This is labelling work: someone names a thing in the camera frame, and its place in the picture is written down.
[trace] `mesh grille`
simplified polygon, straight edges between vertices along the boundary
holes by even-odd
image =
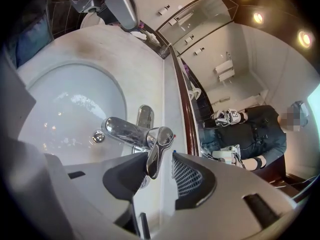
[[[203,178],[200,172],[173,157],[173,178],[178,187],[178,197],[188,195],[200,186]]]

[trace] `sink drain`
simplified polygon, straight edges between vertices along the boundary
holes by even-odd
[[[96,130],[92,135],[92,139],[95,143],[101,143],[105,140],[105,134],[100,130]]]

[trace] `black strap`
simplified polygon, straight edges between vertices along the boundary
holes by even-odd
[[[239,114],[240,114],[240,117],[241,117],[239,124],[242,124],[242,123],[244,123],[246,121],[245,120],[245,116],[244,116],[244,113],[239,113]]]
[[[251,157],[251,158],[253,158],[254,160],[256,160],[256,162],[258,163],[257,166],[256,166],[256,168],[255,168],[254,170],[260,169],[260,168],[262,167],[262,160],[261,160],[260,158],[258,158],[258,157]]]

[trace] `recessed light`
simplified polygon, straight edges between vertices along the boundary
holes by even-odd
[[[255,20],[256,23],[258,24],[262,24],[264,22],[264,18],[262,17],[262,15],[258,12],[256,12],[255,14],[253,14],[253,18]]]
[[[312,44],[313,38],[311,33],[307,33],[305,31],[299,31],[298,33],[298,40],[299,43],[304,47],[304,48],[309,48]]]

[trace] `white sink basin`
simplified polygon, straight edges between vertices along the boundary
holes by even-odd
[[[126,104],[118,85],[91,65],[58,66],[28,87],[36,104],[19,139],[59,157],[63,165],[100,162],[120,157],[123,143],[105,136],[95,143],[93,133],[109,117],[126,120]]]

